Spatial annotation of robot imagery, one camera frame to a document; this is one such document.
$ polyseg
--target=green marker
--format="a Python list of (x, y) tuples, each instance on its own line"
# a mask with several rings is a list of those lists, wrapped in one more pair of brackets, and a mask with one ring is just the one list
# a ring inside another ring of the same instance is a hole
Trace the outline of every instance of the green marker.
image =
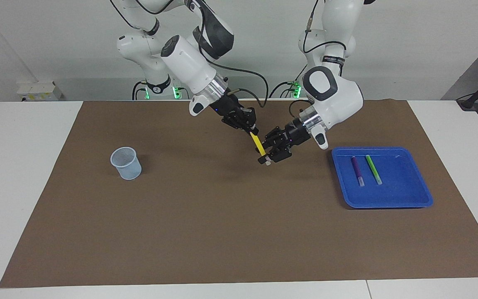
[(366, 155), (366, 161), (368, 161), (368, 165), (370, 166), (370, 169), (372, 170), (374, 178), (376, 178), (377, 184), (382, 185), (383, 182), (381, 181), (381, 178), (379, 177), (379, 174), (377, 173), (376, 166), (373, 164), (373, 161), (370, 155)]

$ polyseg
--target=pen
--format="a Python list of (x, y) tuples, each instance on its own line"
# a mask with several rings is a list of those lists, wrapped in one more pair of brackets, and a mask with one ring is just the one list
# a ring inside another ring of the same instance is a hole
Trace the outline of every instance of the pen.
[(370, 169), (372, 170), (374, 178), (376, 178), (377, 184), (382, 185), (383, 182), (381, 181), (381, 178), (379, 177), (379, 174), (377, 173), (376, 166), (373, 164), (372, 157), (370, 157), (370, 155), (366, 155), (366, 160), (368, 161), (368, 165), (370, 165)]
[(359, 181), (359, 186), (364, 187), (363, 175), (361, 174), (361, 169), (359, 169), (359, 164), (357, 163), (356, 157), (351, 157), (351, 164), (353, 164), (353, 170), (355, 171), (355, 175)]

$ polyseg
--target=purple marker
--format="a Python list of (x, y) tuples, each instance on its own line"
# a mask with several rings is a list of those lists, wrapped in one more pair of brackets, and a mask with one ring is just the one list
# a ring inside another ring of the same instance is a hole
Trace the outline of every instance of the purple marker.
[(361, 174), (361, 169), (359, 169), (359, 164), (357, 163), (357, 158), (355, 156), (351, 157), (351, 164), (353, 164), (353, 170), (355, 171), (359, 185), (364, 187), (363, 175)]

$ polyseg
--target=cup rim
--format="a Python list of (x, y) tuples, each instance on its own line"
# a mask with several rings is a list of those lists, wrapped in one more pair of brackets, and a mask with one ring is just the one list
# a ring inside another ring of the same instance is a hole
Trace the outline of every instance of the cup rim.
[[(121, 165), (121, 166), (119, 166), (119, 165), (114, 164), (114, 161), (113, 161), (112, 159), (114, 159), (115, 153), (117, 153), (118, 151), (121, 151), (121, 150), (123, 150), (123, 149), (125, 149), (125, 148), (128, 148), (128, 149), (130, 149), (130, 150), (132, 150), (132, 151), (134, 152), (134, 158), (133, 158), (129, 163), (127, 163), (126, 165)], [(112, 166), (114, 166), (115, 168), (126, 168), (126, 167), (130, 166), (132, 163), (134, 163), (134, 161), (136, 160), (137, 157), (138, 157), (138, 156), (137, 156), (137, 154), (136, 154), (136, 150), (135, 150), (135, 149), (133, 149), (133, 148), (131, 148), (131, 147), (129, 147), (129, 146), (123, 146), (123, 147), (120, 147), (120, 148), (116, 149), (116, 150), (112, 153), (112, 155), (110, 155), (110, 163), (111, 163)]]

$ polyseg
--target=yellow marker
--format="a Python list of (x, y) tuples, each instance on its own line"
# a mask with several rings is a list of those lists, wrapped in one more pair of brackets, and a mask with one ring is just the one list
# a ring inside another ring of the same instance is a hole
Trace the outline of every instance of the yellow marker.
[(250, 136), (252, 136), (252, 139), (254, 140), (254, 143), (258, 147), (259, 153), (261, 154), (261, 156), (263, 157), (264, 155), (266, 155), (267, 153), (265, 152), (265, 149), (263, 148), (263, 145), (259, 141), (259, 137), (254, 135), (254, 133), (252, 133), (252, 132), (250, 132)]

